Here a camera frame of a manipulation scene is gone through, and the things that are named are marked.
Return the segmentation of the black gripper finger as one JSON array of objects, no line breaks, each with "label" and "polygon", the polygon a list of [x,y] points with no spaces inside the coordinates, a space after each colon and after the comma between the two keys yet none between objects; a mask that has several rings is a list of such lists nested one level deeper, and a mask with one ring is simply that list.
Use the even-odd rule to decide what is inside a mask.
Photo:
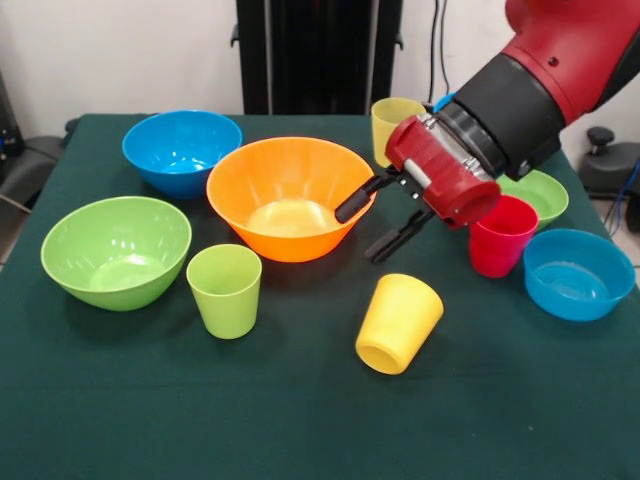
[{"label": "black gripper finger", "polygon": [[386,188],[396,180],[396,175],[374,175],[358,187],[335,210],[335,219],[344,224],[368,205],[371,197],[379,190]]},{"label": "black gripper finger", "polygon": [[432,210],[415,212],[402,228],[389,230],[374,242],[365,251],[365,257],[373,264],[385,262],[412,237],[417,235],[435,215],[436,213]]}]

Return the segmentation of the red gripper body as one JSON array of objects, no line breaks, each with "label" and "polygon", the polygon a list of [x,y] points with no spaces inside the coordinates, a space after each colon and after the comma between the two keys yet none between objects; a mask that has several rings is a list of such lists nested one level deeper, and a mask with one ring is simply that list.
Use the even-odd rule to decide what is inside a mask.
[{"label": "red gripper body", "polygon": [[401,121],[389,136],[385,155],[417,184],[420,199],[453,228],[481,220],[500,199],[496,181],[434,116],[411,115]]}]

